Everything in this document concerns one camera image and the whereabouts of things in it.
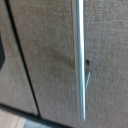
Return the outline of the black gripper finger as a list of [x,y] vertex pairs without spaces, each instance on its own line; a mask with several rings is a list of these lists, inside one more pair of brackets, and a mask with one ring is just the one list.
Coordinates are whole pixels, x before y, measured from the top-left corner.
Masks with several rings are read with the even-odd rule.
[[2,39],[0,35],[0,70],[2,69],[4,61],[5,61],[5,53],[4,53],[4,48],[3,48]]

